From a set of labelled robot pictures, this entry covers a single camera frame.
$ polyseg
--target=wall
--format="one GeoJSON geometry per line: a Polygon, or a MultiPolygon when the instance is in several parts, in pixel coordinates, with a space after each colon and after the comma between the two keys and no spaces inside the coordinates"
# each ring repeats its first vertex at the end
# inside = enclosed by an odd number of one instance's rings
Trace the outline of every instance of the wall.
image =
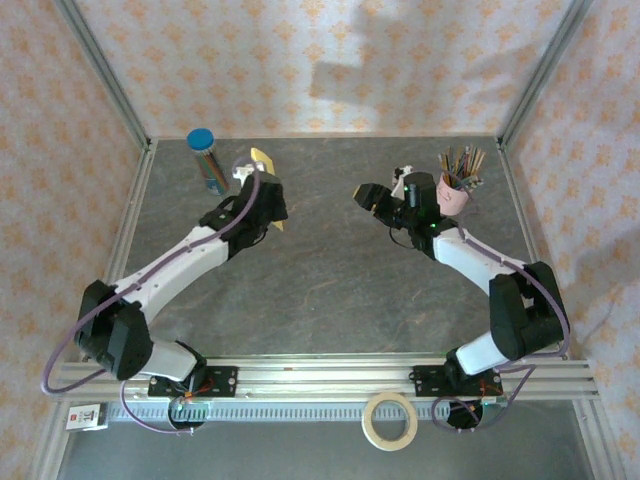
{"type": "Polygon", "coordinates": [[[79,0],[147,132],[496,133],[569,0],[79,0]]]}
{"type": "Polygon", "coordinates": [[[629,478],[640,477],[638,25],[637,2],[594,2],[510,151],[629,478]]]}
{"type": "Polygon", "coordinates": [[[139,149],[51,0],[0,2],[0,478],[24,478],[41,369],[104,272],[139,149]]]}

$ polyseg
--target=masking tape roll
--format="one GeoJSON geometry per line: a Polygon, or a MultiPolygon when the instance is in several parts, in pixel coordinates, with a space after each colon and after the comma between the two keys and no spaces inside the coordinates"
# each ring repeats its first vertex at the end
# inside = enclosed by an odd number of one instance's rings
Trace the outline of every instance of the masking tape roll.
{"type": "Polygon", "coordinates": [[[411,402],[407,400],[403,395],[399,393],[384,392],[379,393],[367,403],[362,414],[362,430],[367,440],[371,442],[374,447],[384,450],[385,452],[395,452],[401,450],[409,445],[418,433],[418,415],[416,409],[411,405],[411,402]],[[373,412],[383,402],[393,402],[400,405],[407,415],[407,425],[404,433],[395,440],[385,440],[378,435],[373,428],[373,412]]]}

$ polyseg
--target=blue lid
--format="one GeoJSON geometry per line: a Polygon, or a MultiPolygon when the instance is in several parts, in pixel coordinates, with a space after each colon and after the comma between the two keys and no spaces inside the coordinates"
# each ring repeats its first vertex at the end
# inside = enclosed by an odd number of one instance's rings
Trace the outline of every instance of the blue lid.
{"type": "Polygon", "coordinates": [[[206,150],[213,145],[213,133],[208,128],[196,128],[187,135],[187,143],[192,150],[206,150]]]}

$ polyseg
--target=pencil cup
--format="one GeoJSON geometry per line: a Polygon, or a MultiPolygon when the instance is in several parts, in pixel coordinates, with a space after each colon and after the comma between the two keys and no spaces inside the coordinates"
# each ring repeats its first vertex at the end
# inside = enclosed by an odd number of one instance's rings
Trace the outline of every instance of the pencil cup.
{"type": "Polygon", "coordinates": [[[229,189],[229,183],[214,154],[214,138],[211,130],[206,128],[192,130],[187,136],[187,143],[196,157],[204,185],[209,193],[224,195],[229,189]]]}
{"type": "Polygon", "coordinates": [[[447,217],[458,215],[469,199],[469,195],[464,190],[456,190],[447,185],[444,181],[444,175],[440,175],[437,197],[440,213],[447,217]]]}

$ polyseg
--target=floor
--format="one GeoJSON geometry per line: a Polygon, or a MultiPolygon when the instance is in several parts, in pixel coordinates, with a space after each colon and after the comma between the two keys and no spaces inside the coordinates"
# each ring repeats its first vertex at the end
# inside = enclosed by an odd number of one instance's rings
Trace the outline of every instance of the floor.
{"type": "MultiPolygon", "coordinates": [[[[289,220],[284,233],[271,228],[260,245],[179,294],[156,317],[152,335],[182,340],[205,355],[240,355],[446,352],[482,334],[489,318],[482,291],[449,267],[394,245],[387,229],[352,199],[361,183],[389,185],[396,166],[437,174],[438,153],[470,143],[488,154],[485,184],[475,195],[483,214],[465,226],[494,248],[526,260],[489,137],[217,141],[227,173],[251,147],[271,156],[289,220]]],[[[127,272],[180,241],[218,201],[205,191],[186,142],[161,141],[127,272]]],[[[397,236],[408,242],[404,233],[397,236]]]]}
{"type": "MultiPolygon", "coordinates": [[[[397,422],[378,431],[391,435],[397,422]]],[[[116,423],[72,437],[58,478],[88,472],[92,480],[593,478],[571,402],[516,402],[494,427],[469,435],[420,422],[398,452],[374,448],[356,422],[219,423],[181,438],[116,423]]]]}

